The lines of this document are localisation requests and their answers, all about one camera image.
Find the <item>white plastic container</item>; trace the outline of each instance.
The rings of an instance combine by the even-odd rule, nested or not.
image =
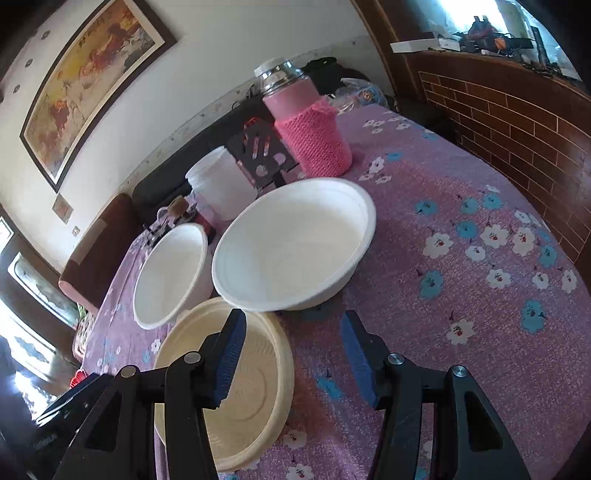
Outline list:
[[[212,254],[201,225],[184,223],[154,247],[134,290],[134,318],[153,330],[179,312],[207,300],[213,291]]]
[[[205,155],[185,178],[224,221],[234,220],[258,195],[226,147],[217,147]]]
[[[182,313],[160,347],[154,368],[199,350],[207,335],[222,329],[231,310],[217,297]],[[216,410],[203,410],[218,472],[247,467],[271,447],[287,420],[293,389],[293,357],[279,320],[272,313],[247,313],[246,339],[228,397]],[[154,424],[166,444],[164,404],[155,405]]]
[[[349,281],[375,223],[375,205],[355,183],[326,178],[283,186],[224,233],[213,256],[213,284],[244,311],[313,307]]]

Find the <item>plastic bag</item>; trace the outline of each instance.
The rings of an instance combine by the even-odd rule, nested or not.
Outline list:
[[[337,89],[333,96],[328,96],[329,103],[339,113],[372,103],[388,108],[388,101],[376,84],[362,79],[344,78],[341,81],[345,86]]]

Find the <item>purple tablecloth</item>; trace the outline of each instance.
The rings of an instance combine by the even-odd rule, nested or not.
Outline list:
[[[222,477],[367,476],[382,413],[361,399],[342,348],[339,318],[354,308],[416,364],[466,365],[532,478],[551,478],[591,419],[591,302],[578,273],[534,208],[483,161],[377,106],[338,121],[353,151],[344,178],[374,199],[375,237],[340,294],[280,314],[296,374],[290,416],[259,462]],[[86,371],[149,369],[170,331],[134,323],[143,243],[131,245],[100,309]],[[424,415],[418,479],[427,476],[431,423]]]

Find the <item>pink knitted cover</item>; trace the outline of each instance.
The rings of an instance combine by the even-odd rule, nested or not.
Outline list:
[[[307,177],[339,177],[351,166],[351,149],[337,129],[336,110],[325,98],[275,127]]]

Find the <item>wall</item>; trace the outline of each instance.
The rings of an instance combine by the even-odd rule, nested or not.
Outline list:
[[[55,193],[19,133],[56,55],[100,3],[69,0],[38,31],[2,82],[0,202],[41,255],[61,270],[77,239],[125,179],[180,125],[252,77],[275,56],[299,54],[367,35],[349,0],[151,0],[178,39],[107,111],[75,159],[60,193],[68,225],[51,210]],[[51,34],[45,40],[45,30]],[[33,59],[25,69],[24,64]],[[17,93],[12,91],[20,85]]]
[[[480,55],[421,53],[411,65],[463,148],[538,210],[583,278],[591,265],[591,98],[568,83]]]
[[[385,93],[393,95],[394,92],[388,80],[388,75],[369,35],[362,35],[353,40],[346,40],[333,43],[327,47],[317,48],[316,50],[292,57],[292,61],[296,66],[302,67],[310,60],[322,57],[337,58],[339,63],[344,67],[363,72]],[[235,87],[231,92],[215,100],[178,127],[138,165],[120,186],[119,191],[131,195],[135,186],[150,174],[150,172],[165,162],[168,157],[197,135],[197,133],[209,127],[221,116],[230,112],[236,102],[246,97],[254,82],[255,79],[251,78],[240,86]]]

